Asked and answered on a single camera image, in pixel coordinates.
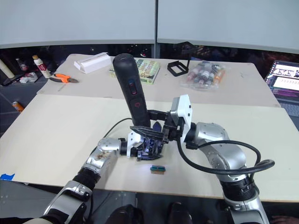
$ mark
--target orange scissors handle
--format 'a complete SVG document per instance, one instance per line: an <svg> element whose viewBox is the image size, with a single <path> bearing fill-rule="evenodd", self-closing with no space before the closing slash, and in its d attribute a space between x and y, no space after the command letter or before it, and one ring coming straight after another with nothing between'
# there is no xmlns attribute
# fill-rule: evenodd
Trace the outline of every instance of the orange scissors handle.
<svg viewBox="0 0 299 224"><path fill-rule="evenodd" d="M70 76L66 76L64 74L54 74L54 76L60 78L63 83L68 83L68 79L71 78Z"/></svg>

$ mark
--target small block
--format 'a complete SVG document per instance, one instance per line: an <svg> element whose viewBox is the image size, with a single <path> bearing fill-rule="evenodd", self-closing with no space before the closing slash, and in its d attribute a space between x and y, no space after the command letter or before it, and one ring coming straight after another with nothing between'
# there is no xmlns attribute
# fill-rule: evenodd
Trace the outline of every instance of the small block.
<svg viewBox="0 0 299 224"><path fill-rule="evenodd" d="M164 172L166 171L164 166L157 165L152 165L150 170L152 174L164 174Z"/></svg>

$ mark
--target white wall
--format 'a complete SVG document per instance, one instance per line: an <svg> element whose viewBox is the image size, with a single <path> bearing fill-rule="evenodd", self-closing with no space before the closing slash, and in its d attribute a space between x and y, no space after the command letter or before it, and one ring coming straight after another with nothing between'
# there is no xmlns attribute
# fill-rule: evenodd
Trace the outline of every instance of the white wall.
<svg viewBox="0 0 299 224"><path fill-rule="evenodd" d="M0 47L154 43L154 0L0 0Z"/></svg>
<svg viewBox="0 0 299 224"><path fill-rule="evenodd" d="M299 54L299 0L160 0L158 42Z"/></svg>

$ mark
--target laptop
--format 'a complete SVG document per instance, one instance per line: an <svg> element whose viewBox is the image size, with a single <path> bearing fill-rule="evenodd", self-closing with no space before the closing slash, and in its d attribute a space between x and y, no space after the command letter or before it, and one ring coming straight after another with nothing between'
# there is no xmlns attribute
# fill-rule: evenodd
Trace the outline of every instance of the laptop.
<svg viewBox="0 0 299 224"><path fill-rule="evenodd" d="M299 63L274 61L265 81L299 129Z"/></svg>

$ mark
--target wooden table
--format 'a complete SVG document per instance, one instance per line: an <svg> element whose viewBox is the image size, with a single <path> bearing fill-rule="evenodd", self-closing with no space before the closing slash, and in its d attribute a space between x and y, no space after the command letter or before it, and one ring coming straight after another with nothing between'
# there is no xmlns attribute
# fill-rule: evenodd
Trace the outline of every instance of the wooden table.
<svg viewBox="0 0 299 224"><path fill-rule="evenodd" d="M168 111L171 102L147 102L149 109ZM283 108L192 103L193 122L223 126L230 139L257 147L263 159L276 165L255 175L264 201L299 201L299 132ZM0 174L15 174L13 181L63 186L79 171L102 136L122 118L129 117L125 100L38 94L0 139ZM127 137L130 121L117 126L111 137ZM244 150L247 165L255 155ZM197 150L185 150L194 162L209 166ZM107 180L96 188L222 197L215 175L188 166L175 142L155 161L122 156ZM164 175L150 172L152 164L164 165Z"/></svg>
<svg viewBox="0 0 299 224"><path fill-rule="evenodd" d="M70 75L79 80L78 84L60 84L49 80L38 93L124 99L117 79L109 76L109 66L89 74L84 74L75 68L74 61L86 57L88 56L69 55L56 71L56 73ZM188 94L193 103L280 107L252 63L221 62L227 72L219 89L196 91L181 87L180 82L183 76L174 77L167 70L167 64L174 60L153 60L160 62L161 68L153 85L142 85L146 100L171 102L174 97ZM191 69L197 63L198 61L190 61L189 68Z"/></svg>

